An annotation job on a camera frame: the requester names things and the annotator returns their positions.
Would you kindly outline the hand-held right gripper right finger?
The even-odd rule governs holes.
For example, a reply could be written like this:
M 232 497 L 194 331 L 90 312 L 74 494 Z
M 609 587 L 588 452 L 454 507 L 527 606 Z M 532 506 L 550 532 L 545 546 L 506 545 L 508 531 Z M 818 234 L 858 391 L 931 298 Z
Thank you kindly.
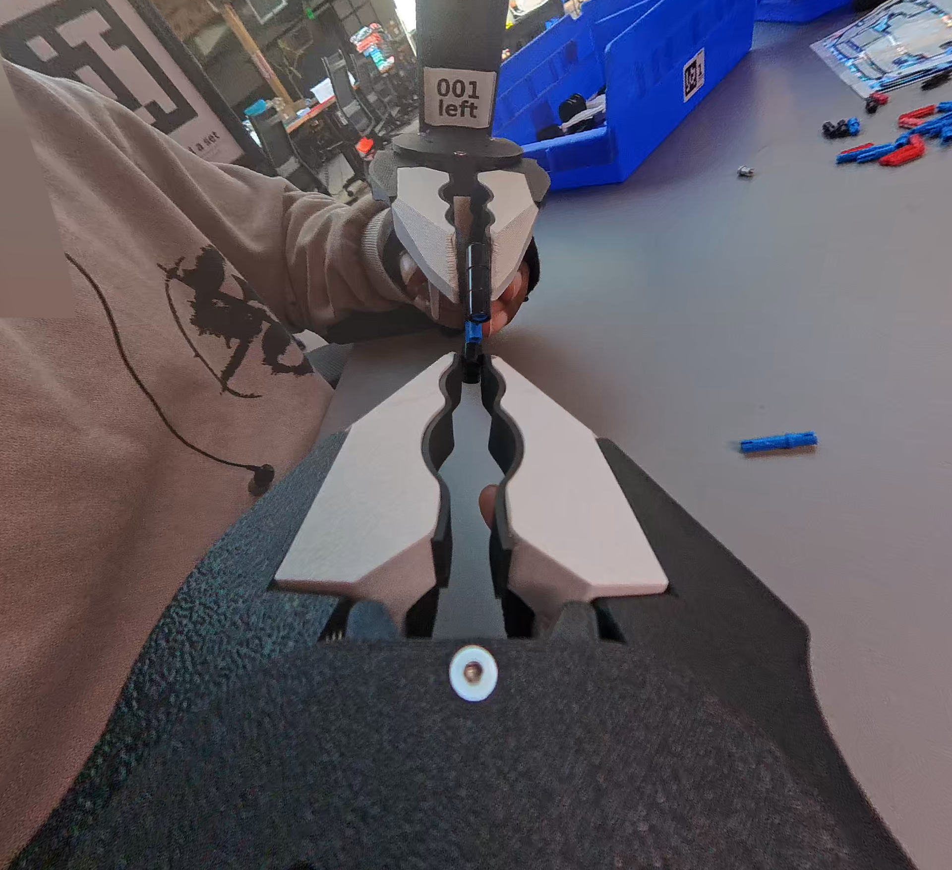
M 665 594 L 668 578 L 594 432 L 497 356 L 483 364 L 481 395 L 503 476 L 489 560 L 506 637 L 540 634 L 569 603 Z

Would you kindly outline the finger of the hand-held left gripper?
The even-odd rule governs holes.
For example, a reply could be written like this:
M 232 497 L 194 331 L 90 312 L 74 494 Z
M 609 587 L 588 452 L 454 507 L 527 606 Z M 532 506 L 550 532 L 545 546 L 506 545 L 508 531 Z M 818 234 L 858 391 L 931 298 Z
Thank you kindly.
M 400 244 L 426 280 L 451 303 L 459 303 L 456 229 L 449 218 L 450 176 L 423 166 L 400 166 L 392 221 Z
M 491 294 L 501 295 L 513 280 L 528 251 L 539 212 L 525 174 L 506 169 L 477 176 L 488 192 L 488 237 Z

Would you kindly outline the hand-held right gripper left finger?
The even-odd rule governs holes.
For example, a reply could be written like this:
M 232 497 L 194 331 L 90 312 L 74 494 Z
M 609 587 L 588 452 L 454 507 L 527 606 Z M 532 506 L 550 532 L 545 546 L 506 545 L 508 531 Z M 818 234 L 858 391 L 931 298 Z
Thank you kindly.
M 461 357 L 446 354 L 351 424 L 277 588 L 376 602 L 407 636 L 431 637 L 453 545 L 440 469 L 461 393 Z

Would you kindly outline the black beam with blue pins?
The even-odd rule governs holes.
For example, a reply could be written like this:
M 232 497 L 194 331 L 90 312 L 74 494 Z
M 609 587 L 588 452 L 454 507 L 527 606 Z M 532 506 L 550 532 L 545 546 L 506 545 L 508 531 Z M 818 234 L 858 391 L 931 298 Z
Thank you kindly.
M 492 256 L 488 244 L 471 239 L 464 250 L 461 300 L 467 323 L 481 325 L 490 318 Z

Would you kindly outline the person's left forearm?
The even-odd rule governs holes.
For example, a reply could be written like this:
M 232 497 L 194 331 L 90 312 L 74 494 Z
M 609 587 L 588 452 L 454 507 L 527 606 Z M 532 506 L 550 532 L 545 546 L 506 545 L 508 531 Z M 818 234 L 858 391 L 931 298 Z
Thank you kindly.
M 222 170 L 232 185 L 232 233 L 219 249 L 285 325 L 321 332 L 411 303 L 399 261 L 386 259 L 394 226 L 380 201 L 346 205 L 248 169 Z

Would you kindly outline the grey desk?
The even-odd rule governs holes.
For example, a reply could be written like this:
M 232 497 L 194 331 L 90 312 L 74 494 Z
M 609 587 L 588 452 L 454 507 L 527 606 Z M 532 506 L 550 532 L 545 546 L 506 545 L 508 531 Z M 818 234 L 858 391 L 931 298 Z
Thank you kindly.
M 494 351 L 801 616 L 856 779 L 950 868 L 950 151 L 835 164 L 860 100 L 811 44 L 847 20 L 758 24 L 625 184 L 550 196 Z

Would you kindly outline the person's left hand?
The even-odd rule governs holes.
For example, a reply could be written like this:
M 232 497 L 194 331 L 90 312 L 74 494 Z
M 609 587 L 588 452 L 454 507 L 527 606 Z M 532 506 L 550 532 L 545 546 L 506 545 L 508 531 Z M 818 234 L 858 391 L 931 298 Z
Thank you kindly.
M 446 299 L 426 280 L 411 256 L 401 250 L 397 255 L 397 271 L 411 304 L 432 322 L 448 332 L 461 333 L 465 328 L 462 308 Z M 482 339 L 498 334 L 516 317 L 527 297 L 540 279 L 540 260 L 535 240 L 531 240 L 517 273 L 506 289 L 490 306 L 490 315 L 482 325 Z

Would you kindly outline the black office chair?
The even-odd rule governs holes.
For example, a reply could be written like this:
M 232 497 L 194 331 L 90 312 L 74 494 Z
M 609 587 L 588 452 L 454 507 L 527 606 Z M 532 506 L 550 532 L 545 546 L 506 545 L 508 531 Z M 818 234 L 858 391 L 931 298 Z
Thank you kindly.
M 336 51 L 330 57 L 323 57 L 323 63 L 336 105 L 345 123 L 359 139 L 372 138 L 374 122 L 354 92 L 351 72 L 344 54 Z
M 351 56 L 359 96 L 371 114 L 378 134 L 391 134 L 398 127 L 399 109 L 392 87 L 373 62 L 359 54 Z

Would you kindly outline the blue bin with pieces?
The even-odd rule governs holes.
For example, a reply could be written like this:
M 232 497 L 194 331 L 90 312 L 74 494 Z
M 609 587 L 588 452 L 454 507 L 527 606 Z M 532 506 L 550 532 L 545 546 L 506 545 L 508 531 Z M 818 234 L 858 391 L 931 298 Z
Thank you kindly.
M 624 182 L 747 54 L 757 0 L 589 0 L 501 65 L 493 135 L 552 190 Z M 538 142 L 559 105 L 605 87 L 605 124 Z

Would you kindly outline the person's torso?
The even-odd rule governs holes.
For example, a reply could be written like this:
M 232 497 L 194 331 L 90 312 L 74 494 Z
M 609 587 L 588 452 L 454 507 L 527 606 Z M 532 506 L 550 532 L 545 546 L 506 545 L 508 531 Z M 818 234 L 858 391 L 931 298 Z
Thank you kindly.
M 219 249 L 230 178 L 110 101 L 4 65 L 73 318 L 2 324 L 2 836 L 41 822 L 183 578 L 327 403 Z

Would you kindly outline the white sign with black squares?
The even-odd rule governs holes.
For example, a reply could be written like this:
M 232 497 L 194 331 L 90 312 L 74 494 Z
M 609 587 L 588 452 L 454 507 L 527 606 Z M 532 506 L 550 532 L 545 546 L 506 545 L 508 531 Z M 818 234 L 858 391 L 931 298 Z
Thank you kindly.
M 1 0 L 2 56 L 82 82 L 210 162 L 253 141 L 150 0 Z

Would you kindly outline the pile of blue red pins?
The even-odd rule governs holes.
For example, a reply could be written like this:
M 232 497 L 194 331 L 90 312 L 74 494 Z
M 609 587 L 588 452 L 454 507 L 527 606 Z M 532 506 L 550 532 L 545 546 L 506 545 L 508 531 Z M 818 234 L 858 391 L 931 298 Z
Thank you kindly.
M 869 89 L 862 95 L 863 113 L 872 117 L 890 104 L 897 90 L 915 83 L 923 93 L 950 90 L 950 65 L 934 68 L 918 77 L 893 81 L 883 88 Z M 850 146 L 835 157 L 838 165 L 879 164 L 885 168 L 898 168 L 925 157 L 934 143 L 941 149 L 951 145 L 951 101 L 926 102 L 895 115 L 897 134 L 887 141 L 875 142 L 863 136 L 863 121 L 849 117 L 839 121 L 827 121 L 820 127 L 820 136 L 829 142 L 849 142 Z

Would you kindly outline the silver sticker sheet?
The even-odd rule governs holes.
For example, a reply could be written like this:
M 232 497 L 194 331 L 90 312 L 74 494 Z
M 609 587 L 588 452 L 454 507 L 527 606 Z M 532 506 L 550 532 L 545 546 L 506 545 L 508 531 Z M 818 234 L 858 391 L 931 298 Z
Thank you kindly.
M 811 50 L 863 98 L 932 78 L 950 71 L 951 0 L 888 0 Z

